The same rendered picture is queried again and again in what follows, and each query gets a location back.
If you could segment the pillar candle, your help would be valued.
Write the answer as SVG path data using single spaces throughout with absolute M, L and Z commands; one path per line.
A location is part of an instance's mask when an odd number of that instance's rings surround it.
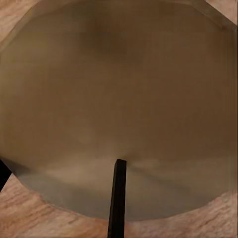
M 0 159 L 52 204 L 124 223 L 238 184 L 238 26 L 205 0 L 42 0 L 0 43 Z

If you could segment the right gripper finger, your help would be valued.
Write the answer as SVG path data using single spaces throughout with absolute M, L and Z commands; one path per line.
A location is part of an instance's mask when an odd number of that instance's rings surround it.
M 0 159 L 0 191 L 4 187 L 10 175 L 11 175 L 11 171 Z

